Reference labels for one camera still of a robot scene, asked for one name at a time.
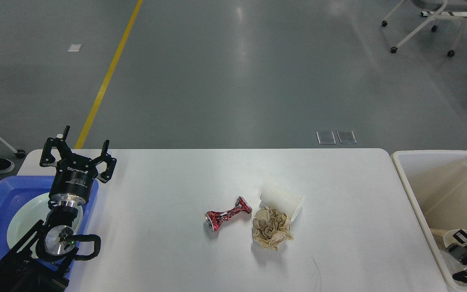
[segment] white storage bin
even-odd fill
[[[397,151],[392,161],[446,284],[467,291],[452,279],[430,232],[467,230],[467,151]]]

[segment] paper cup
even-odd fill
[[[264,185],[261,201],[271,208],[285,213],[293,221],[304,203],[304,196],[293,194],[275,185]]]

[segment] gray floor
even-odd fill
[[[467,29],[453,58],[445,21],[393,55],[424,20],[407,2],[382,28],[397,2],[145,0],[84,148],[467,150]],[[0,135],[31,151],[69,124],[74,146],[135,4],[0,2]]]

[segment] crumpled paper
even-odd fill
[[[278,251],[278,246],[285,240],[293,240],[289,232],[291,220],[284,213],[271,207],[265,207],[255,213],[253,218],[252,238],[263,248]]]

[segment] shoe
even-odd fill
[[[0,158],[0,174],[7,174],[11,172],[15,165],[12,161],[4,158]]]

